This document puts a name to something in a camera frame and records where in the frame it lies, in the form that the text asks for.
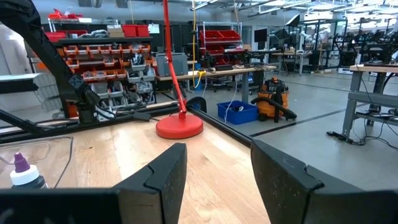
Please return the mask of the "red desk lamp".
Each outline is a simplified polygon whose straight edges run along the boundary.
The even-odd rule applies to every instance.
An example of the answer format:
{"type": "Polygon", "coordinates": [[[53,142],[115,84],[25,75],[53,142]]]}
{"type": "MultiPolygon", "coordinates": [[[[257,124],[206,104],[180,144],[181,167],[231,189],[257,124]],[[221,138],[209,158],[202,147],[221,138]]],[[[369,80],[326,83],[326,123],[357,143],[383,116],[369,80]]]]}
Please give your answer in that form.
{"type": "Polygon", "coordinates": [[[156,124],[156,133],[165,139],[186,139],[194,137],[203,131],[203,121],[194,115],[187,114],[186,100],[182,95],[172,64],[172,40],[170,34],[168,0],[162,0],[165,22],[166,59],[169,63],[170,75],[176,90],[178,99],[177,115],[162,118],[156,124]]]}

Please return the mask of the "grey metal box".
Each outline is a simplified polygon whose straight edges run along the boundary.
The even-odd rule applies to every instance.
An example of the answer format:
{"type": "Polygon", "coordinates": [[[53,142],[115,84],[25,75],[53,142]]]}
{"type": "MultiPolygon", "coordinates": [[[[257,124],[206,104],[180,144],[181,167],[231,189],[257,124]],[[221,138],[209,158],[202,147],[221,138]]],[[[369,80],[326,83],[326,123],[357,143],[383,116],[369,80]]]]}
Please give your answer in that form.
{"type": "MultiPolygon", "coordinates": [[[[159,77],[170,77],[169,63],[166,60],[166,54],[157,54],[157,71],[159,77]]],[[[188,74],[187,56],[185,53],[172,52],[172,64],[174,67],[175,75],[182,76],[188,74]]]]}

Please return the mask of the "large violet food colouring bottle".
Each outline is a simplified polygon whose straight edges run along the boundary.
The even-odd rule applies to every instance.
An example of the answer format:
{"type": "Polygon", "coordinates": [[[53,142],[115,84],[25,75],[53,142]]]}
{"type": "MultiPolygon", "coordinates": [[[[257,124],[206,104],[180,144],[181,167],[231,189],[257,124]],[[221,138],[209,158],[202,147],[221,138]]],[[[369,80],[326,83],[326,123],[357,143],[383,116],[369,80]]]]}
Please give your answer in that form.
{"type": "Polygon", "coordinates": [[[14,170],[10,173],[12,189],[47,189],[48,185],[37,166],[30,165],[25,157],[14,154],[14,170]]]}

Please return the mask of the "red storage bin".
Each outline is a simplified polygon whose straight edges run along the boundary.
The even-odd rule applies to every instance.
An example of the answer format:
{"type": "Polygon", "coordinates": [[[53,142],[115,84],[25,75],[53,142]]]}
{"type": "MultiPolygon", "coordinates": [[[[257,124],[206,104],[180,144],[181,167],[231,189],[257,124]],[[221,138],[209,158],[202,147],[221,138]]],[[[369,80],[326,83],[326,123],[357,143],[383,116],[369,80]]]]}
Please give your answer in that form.
{"type": "Polygon", "coordinates": [[[125,37],[148,37],[148,25],[124,24],[122,30],[125,37]]]}

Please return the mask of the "parts rack with orange bins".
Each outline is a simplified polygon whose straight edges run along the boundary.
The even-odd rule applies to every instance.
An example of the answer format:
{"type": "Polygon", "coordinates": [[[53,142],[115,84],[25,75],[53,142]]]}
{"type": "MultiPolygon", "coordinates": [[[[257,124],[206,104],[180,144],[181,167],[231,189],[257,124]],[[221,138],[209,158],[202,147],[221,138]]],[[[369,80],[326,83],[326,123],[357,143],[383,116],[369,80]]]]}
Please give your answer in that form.
{"type": "Polygon", "coordinates": [[[150,37],[60,39],[54,45],[77,75],[116,111],[157,102],[150,37]]]}

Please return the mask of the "wooden top workbench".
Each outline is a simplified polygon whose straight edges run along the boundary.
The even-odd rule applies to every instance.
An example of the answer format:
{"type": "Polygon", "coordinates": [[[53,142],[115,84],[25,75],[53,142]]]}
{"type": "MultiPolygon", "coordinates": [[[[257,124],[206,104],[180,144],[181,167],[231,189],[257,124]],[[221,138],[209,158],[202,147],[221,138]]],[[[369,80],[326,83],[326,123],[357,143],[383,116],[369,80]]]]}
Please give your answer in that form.
{"type": "Polygon", "coordinates": [[[249,72],[269,72],[274,71],[277,67],[273,65],[261,65],[258,67],[244,68],[242,66],[233,68],[232,70],[223,70],[215,72],[205,72],[203,75],[199,74],[199,71],[194,70],[193,72],[188,72],[186,75],[177,76],[177,80],[191,80],[195,78],[207,78],[207,77],[225,77],[225,76],[235,76],[242,75],[242,87],[241,87],[241,101],[248,103],[249,99],[249,82],[248,75],[249,72]]]}

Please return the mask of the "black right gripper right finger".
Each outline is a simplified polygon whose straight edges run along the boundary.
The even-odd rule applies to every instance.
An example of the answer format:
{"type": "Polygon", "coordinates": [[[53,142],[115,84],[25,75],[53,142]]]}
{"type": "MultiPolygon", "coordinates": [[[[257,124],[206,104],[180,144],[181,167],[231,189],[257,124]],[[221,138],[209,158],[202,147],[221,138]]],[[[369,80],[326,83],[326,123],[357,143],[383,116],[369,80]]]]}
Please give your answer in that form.
{"type": "Polygon", "coordinates": [[[251,163],[272,224],[343,224],[338,200],[363,191],[260,140],[251,142],[251,163]]]}

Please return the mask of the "black monitor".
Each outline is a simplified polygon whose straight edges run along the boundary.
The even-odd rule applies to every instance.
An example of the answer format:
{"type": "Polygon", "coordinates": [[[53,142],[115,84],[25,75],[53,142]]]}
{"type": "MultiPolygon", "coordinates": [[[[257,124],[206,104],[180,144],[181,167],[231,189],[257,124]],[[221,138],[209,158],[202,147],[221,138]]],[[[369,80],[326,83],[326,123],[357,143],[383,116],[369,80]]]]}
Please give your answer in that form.
{"type": "Polygon", "coordinates": [[[267,29],[258,29],[254,31],[254,41],[257,43],[267,42],[268,31],[267,29]]]}

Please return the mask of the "grey steel workbench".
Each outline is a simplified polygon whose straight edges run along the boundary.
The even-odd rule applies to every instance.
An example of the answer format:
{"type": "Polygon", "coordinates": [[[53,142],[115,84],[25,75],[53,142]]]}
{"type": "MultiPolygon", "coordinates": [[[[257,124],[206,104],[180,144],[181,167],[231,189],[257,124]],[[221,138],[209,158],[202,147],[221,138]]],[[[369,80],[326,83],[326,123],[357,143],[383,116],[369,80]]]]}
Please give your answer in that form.
{"type": "Polygon", "coordinates": [[[353,74],[351,77],[351,86],[348,93],[348,102],[340,136],[341,140],[352,142],[349,136],[354,120],[358,118],[364,119],[365,122],[379,122],[398,127],[398,118],[382,118],[381,115],[379,115],[382,107],[398,109],[398,96],[386,95],[383,93],[386,75],[397,74],[398,65],[352,65],[349,69],[353,74]],[[377,73],[373,91],[360,90],[361,86],[364,85],[364,72],[377,73]],[[368,104],[370,111],[367,113],[357,112],[356,109],[358,103],[368,104]]]}

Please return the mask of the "orange shop vacuum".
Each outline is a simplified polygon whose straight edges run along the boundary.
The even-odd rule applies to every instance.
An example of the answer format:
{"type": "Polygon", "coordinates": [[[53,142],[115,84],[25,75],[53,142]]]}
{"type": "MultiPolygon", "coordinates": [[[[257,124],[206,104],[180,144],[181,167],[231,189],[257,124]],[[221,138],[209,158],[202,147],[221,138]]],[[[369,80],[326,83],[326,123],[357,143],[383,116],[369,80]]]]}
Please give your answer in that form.
{"type": "Polygon", "coordinates": [[[266,80],[259,87],[257,97],[251,100],[251,104],[257,106],[259,121],[272,118],[278,123],[280,118],[285,118],[287,121],[297,118],[297,115],[289,109],[289,88],[277,77],[266,80]]]}

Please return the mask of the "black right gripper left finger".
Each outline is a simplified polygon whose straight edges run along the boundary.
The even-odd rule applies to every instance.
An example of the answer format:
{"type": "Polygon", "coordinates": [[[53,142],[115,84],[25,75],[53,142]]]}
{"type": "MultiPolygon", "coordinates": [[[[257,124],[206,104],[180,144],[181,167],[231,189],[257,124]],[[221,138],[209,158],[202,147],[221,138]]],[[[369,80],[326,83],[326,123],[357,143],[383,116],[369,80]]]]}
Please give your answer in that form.
{"type": "Polygon", "coordinates": [[[177,224],[187,176],[187,146],[175,143],[114,187],[122,224],[177,224]]]}

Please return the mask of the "blue plastic bin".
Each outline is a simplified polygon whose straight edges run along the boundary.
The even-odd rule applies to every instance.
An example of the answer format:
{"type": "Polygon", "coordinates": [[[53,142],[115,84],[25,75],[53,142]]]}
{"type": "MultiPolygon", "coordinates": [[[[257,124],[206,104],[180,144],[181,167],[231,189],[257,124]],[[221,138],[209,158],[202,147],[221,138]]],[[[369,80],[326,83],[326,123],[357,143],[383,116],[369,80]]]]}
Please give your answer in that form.
{"type": "Polygon", "coordinates": [[[218,116],[225,123],[239,125],[257,120],[257,106],[242,101],[218,103],[217,107],[218,116]]]}

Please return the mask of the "clear plastic bin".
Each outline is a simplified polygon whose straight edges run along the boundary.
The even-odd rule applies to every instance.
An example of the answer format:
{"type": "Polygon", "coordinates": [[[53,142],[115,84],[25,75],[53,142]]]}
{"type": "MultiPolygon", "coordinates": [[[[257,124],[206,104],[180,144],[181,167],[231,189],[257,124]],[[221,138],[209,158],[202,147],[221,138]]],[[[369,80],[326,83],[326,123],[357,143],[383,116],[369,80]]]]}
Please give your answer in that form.
{"type": "Polygon", "coordinates": [[[38,168],[50,188],[58,187],[72,160],[74,138],[57,136],[0,145],[0,189],[11,188],[14,154],[21,153],[38,168]]]}

